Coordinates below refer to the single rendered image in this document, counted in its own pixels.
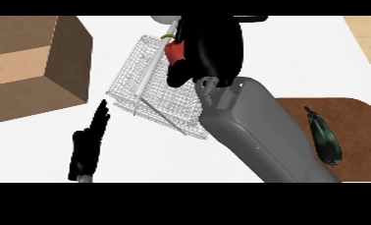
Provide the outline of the pale wooden panel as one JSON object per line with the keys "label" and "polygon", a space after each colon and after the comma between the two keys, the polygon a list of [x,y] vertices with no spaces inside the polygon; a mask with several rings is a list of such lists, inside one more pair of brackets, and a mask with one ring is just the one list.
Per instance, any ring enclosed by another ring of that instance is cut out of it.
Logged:
{"label": "pale wooden panel", "polygon": [[371,16],[344,16],[343,19],[371,64]]}

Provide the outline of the red bell pepper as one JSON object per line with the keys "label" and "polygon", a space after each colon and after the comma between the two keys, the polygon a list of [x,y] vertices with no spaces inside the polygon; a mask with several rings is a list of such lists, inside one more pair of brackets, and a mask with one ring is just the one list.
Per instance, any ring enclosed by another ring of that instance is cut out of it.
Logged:
{"label": "red bell pepper", "polygon": [[172,41],[165,45],[165,55],[169,65],[174,66],[180,60],[184,60],[184,43]]}

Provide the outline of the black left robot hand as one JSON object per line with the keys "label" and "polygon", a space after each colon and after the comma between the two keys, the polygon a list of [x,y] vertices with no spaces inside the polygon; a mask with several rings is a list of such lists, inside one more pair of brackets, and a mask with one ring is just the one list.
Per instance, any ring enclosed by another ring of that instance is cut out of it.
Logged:
{"label": "black left robot hand", "polygon": [[72,155],[68,180],[77,182],[81,175],[93,176],[97,169],[102,139],[110,120],[107,101],[102,100],[94,112],[90,127],[72,134]]}

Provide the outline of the brown wooden cutting board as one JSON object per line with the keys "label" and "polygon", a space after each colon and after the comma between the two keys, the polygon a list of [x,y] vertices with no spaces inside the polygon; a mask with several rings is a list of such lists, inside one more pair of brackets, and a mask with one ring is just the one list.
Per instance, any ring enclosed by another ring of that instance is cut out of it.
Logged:
{"label": "brown wooden cutting board", "polygon": [[305,107],[324,118],[342,148],[342,162],[327,169],[342,182],[371,182],[371,105],[352,98],[278,98],[311,138]]}

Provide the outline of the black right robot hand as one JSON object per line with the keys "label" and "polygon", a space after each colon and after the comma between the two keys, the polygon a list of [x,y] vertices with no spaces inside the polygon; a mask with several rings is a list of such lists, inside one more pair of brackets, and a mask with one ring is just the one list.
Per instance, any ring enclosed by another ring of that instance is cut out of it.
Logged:
{"label": "black right robot hand", "polygon": [[216,87],[230,86],[243,62],[241,29],[234,16],[183,16],[174,41],[184,43],[184,60],[168,66],[168,85],[180,87],[188,80],[215,77]]}

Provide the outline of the dark flat object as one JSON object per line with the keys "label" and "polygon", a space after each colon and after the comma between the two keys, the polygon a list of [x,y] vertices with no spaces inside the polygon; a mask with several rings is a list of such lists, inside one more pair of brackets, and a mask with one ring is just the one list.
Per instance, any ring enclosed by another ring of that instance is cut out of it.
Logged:
{"label": "dark flat object", "polygon": [[268,19],[268,16],[234,16],[240,23],[256,23],[264,22]]}

